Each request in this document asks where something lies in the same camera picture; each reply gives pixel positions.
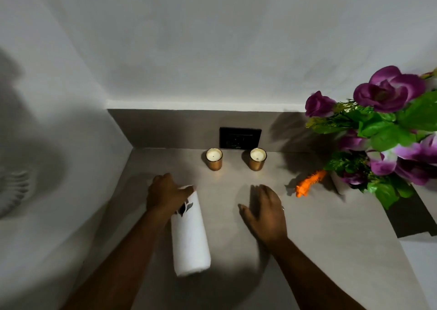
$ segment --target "candle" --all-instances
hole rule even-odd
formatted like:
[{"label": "candle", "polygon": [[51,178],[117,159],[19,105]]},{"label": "candle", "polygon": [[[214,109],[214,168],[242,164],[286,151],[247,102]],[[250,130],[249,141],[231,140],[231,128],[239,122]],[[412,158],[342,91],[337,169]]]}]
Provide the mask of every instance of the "candle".
[{"label": "candle", "polygon": [[252,149],[250,152],[249,168],[254,171],[259,171],[263,168],[266,158],[267,153],[263,149]]},{"label": "candle", "polygon": [[217,171],[221,169],[222,158],[223,158],[223,153],[221,152],[220,149],[211,148],[206,152],[208,167],[213,171]]}]

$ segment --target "electrical outlet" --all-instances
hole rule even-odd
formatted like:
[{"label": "electrical outlet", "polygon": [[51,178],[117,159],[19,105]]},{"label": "electrical outlet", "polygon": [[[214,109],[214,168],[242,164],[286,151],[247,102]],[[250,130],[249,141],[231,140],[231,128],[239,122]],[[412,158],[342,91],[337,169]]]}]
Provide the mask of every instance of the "electrical outlet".
[{"label": "electrical outlet", "polygon": [[258,147],[261,130],[220,127],[220,148],[251,150]]}]

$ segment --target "white wax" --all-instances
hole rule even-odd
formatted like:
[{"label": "white wax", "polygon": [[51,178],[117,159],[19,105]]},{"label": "white wax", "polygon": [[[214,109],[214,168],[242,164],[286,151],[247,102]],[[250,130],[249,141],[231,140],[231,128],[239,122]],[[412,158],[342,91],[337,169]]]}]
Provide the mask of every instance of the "white wax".
[{"label": "white wax", "polygon": [[267,158],[267,154],[261,148],[255,148],[250,152],[250,157],[256,161],[263,161]]},{"label": "white wax", "polygon": [[206,152],[206,159],[209,161],[218,161],[221,158],[221,151],[216,148],[211,148]]}]

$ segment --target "countertop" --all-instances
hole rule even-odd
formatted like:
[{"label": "countertop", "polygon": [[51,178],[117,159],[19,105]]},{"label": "countertop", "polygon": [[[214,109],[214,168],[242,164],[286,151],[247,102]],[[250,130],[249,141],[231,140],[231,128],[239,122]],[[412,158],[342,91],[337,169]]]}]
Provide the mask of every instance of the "countertop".
[{"label": "countertop", "polygon": [[145,210],[147,187],[170,172],[180,185],[198,187],[211,268],[187,278],[173,271],[166,230],[133,309],[298,309],[275,260],[244,225],[237,204],[248,205],[251,185],[270,186],[282,200],[290,239],[343,290],[368,310],[427,310],[423,292],[380,203],[349,191],[339,196],[329,178],[297,198],[293,188],[320,168],[309,153],[269,152],[251,171],[239,150],[224,150],[211,171],[203,150],[134,150],[77,280],[80,284],[120,242]]}]

